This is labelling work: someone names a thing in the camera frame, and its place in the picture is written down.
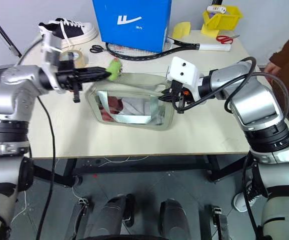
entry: white logo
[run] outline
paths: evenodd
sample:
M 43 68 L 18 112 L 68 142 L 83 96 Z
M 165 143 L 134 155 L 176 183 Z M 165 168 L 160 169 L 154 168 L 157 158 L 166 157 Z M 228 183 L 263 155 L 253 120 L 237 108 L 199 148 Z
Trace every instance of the white logo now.
M 136 18 L 134 18 L 134 19 L 127 20 L 127 15 L 124 15 L 124 16 L 119 15 L 119 16 L 118 16 L 118 22 L 117 22 L 117 24 L 118 24 L 118 25 L 130 24 L 130 23 L 133 23 L 133 22 L 138 21 L 138 20 L 140 20 L 140 19 L 142 19 L 141 16 L 136 17 Z

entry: table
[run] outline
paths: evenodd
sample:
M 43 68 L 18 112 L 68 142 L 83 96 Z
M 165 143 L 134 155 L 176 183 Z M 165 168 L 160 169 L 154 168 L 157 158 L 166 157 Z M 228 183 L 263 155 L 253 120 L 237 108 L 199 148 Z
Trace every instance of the table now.
M 218 43 L 199 30 L 191 31 L 182 40 L 190 43 Z M 83 53 L 87 67 L 106 68 L 113 56 L 107 52 L 89 52 L 92 45 L 104 47 L 105 43 L 101 42 L 98 35 L 94 40 L 71 49 Z M 145 62 L 122 60 L 123 72 L 165 76 L 174 56 L 195 64 L 203 74 L 208 75 L 210 70 L 227 67 L 249 54 L 239 39 L 235 38 L 230 52 L 187 50 Z M 38 45 L 23 64 L 40 65 L 41 58 Z M 263 77 L 259 80 L 268 84 Z M 81 93 L 81 103 L 74 103 L 70 92 L 57 94 L 51 91 L 41 96 L 41 100 L 53 123 L 57 158 L 242 154 L 249 150 L 249 144 L 237 121 L 224 110 L 224 101 L 216 99 L 208 100 L 206 104 L 194 107 L 185 114 L 175 114 L 171 128 L 166 131 L 101 124 L 94 118 L 84 93 Z M 48 120 L 37 103 L 29 124 L 28 137 L 34 158 L 52 156 Z

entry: human hand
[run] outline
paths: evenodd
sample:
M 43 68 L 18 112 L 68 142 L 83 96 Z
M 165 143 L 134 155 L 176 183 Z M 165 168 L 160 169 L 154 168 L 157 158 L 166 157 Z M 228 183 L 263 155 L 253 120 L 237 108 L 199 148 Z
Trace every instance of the human hand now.
M 272 75 L 277 75 L 277 73 L 280 71 L 281 67 L 275 65 L 271 61 L 266 65 L 265 69 L 263 70 L 265 73 L 272 74 Z M 265 77 L 266 80 L 272 84 L 272 79 L 269 77 Z

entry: blue box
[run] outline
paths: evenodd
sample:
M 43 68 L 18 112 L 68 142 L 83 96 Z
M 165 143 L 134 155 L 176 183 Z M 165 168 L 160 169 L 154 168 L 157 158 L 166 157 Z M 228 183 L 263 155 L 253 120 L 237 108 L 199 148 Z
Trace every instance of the blue box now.
M 161 53 L 171 0 L 93 0 L 103 42 Z

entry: yellow plastic bin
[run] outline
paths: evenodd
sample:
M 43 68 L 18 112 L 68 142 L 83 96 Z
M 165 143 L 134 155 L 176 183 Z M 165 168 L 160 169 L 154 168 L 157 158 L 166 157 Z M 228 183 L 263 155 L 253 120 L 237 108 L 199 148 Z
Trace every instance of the yellow plastic bin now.
M 224 6 L 226 13 L 217 13 L 213 17 L 209 17 L 209 12 L 204 11 L 202 16 L 204 24 L 202 25 L 201 33 L 210 37 L 218 36 L 220 30 L 234 30 L 239 22 L 239 19 L 244 16 L 236 6 Z

